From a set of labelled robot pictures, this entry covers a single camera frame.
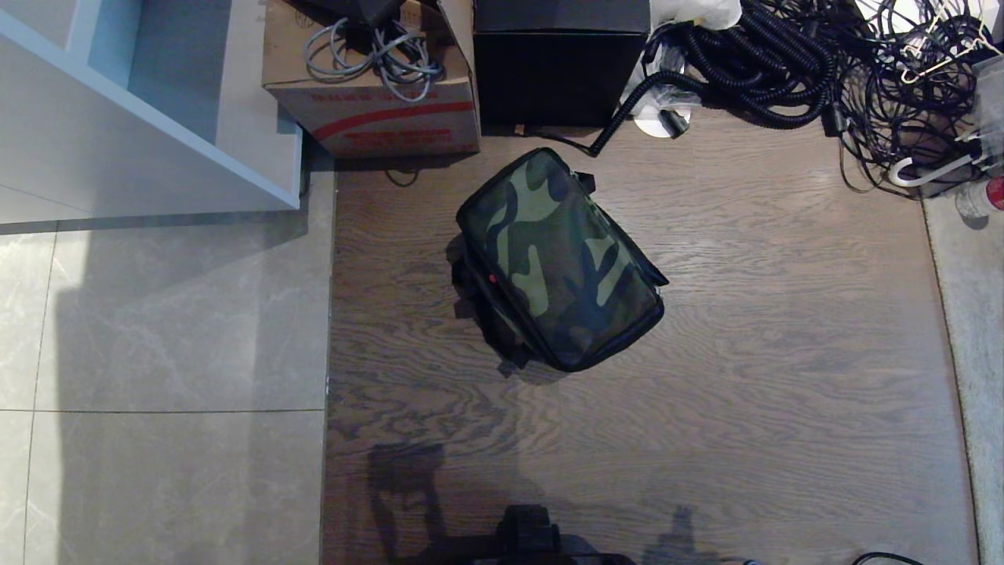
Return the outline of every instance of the gray cable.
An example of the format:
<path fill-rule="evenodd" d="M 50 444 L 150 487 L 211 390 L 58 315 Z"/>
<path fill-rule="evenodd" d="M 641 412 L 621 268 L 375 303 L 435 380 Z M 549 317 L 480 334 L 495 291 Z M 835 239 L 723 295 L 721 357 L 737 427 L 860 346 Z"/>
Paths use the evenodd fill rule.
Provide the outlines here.
<path fill-rule="evenodd" d="M 407 31 L 400 23 L 394 22 L 397 31 L 401 33 L 391 41 L 386 40 L 386 30 L 374 29 L 371 35 L 372 48 L 360 62 L 348 64 L 342 53 L 348 50 L 341 28 L 348 23 L 348 18 L 341 18 L 334 23 L 315 32 L 303 44 L 303 60 L 311 76 L 321 81 L 345 82 L 360 76 L 374 68 L 381 81 L 398 98 L 407 102 L 417 102 L 426 97 L 433 81 L 443 73 L 443 65 L 431 60 L 425 38 Z M 313 59 L 323 48 L 311 52 L 318 39 L 327 36 L 327 50 L 331 53 L 330 67 L 322 67 Z M 408 97 L 399 90 L 396 84 L 415 84 L 422 82 L 422 91 L 415 97 Z"/>

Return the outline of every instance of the tile floor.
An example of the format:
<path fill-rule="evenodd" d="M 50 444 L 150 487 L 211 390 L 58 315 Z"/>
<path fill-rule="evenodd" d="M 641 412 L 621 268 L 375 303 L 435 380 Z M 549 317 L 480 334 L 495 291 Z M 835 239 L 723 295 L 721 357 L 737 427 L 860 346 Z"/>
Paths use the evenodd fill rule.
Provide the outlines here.
<path fill-rule="evenodd" d="M 0 563 L 317 563 L 333 205 L 0 226 Z"/>

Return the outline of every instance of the camouflage bag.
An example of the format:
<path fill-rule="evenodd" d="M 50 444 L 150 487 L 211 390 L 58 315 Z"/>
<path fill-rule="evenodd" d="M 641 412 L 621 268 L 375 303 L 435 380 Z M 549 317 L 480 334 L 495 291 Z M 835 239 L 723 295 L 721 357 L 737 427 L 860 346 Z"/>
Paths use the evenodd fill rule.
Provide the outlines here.
<path fill-rule="evenodd" d="M 593 188 L 591 175 L 571 172 L 541 148 L 457 212 L 465 244 L 460 285 L 477 295 L 488 343 L 520 367 L 532 358 L 581 371 L 663 317 L 657 288 L 666 277 L 589 198 Z"/>

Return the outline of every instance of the wooden floor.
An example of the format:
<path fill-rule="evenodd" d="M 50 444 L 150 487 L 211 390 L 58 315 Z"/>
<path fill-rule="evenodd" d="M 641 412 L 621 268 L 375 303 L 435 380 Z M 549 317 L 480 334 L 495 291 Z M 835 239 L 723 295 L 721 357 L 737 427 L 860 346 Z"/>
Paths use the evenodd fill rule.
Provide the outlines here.
<path fill-rule="evenodd" d="M 487 137 L 408 187 L 339 173 L 325 563 L 489 534 L 516 503 L 645 565 L 976 562 L 920 206 L 844 188 L 815 127 L 703 110 L 599 159 L 554 144 L 671 279 L 667 313 L 593 369 L 506 379 L 455 318 L 445 249 L 461 202 L 547 143 Z"/>

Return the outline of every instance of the cardboard box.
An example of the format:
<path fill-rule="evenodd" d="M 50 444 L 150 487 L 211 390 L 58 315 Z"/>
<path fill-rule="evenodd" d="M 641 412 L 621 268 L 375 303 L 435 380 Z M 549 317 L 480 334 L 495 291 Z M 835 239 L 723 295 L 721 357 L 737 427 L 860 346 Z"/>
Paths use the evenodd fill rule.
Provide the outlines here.
<path fill-rule="evenodd" d="M 605 125 L 649 36 L 649 0 L 480 0 L 485 123 Z"/>
<path fill-rule="evenodd" d="M 470 0 L 440 0 L 440 12 L 410 0 L 408 25 L 420 10 L 430 54 L 446 68 L 425 99 L 399 99 L 375 72 L 349 81 L 318 80 L 303 60 L 303 44 L 323 25 L 309 4 L 268 0 L 262 84 L 335 157 L 397 157 L 474 153 L 481 147 L 473 79 Z M 315 45 L 324 43 L 318 40 Z M 350 57 L 360 57 L 350 53 Z M 314 59 L 323 64 L 323 59 Z M 421 86 L 402 87 L 409 96 Z"/>

